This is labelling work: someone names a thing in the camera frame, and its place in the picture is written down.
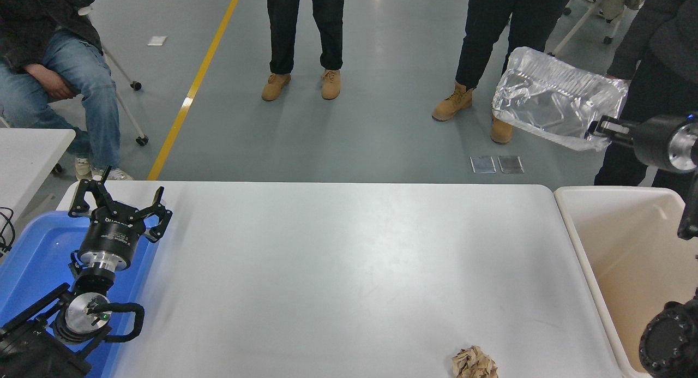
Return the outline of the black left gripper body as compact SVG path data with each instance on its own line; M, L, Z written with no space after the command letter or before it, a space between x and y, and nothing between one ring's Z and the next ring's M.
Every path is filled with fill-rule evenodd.
M131 260L135 255L138 239L145 232L144 219L117 217L113 219L110 212L92 212L90 225L81 244L81 259L87 255L108 253L119 256L122 260Z

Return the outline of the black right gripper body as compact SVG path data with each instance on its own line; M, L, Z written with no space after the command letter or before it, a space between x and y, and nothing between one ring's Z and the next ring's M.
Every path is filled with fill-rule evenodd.
M683 118L672 115L658 115L633 127L633 147L640 162L655 166L663 171L682 173L670 158L670 143L680 127Z

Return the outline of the seated person's right hand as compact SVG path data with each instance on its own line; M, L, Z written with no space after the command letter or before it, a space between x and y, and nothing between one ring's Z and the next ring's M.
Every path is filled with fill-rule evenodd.
M65 100L76 97L76 94L70 88L69 82L55 71L46 68L40 63L30 63L23 68L25 72L38 81L51 99Z

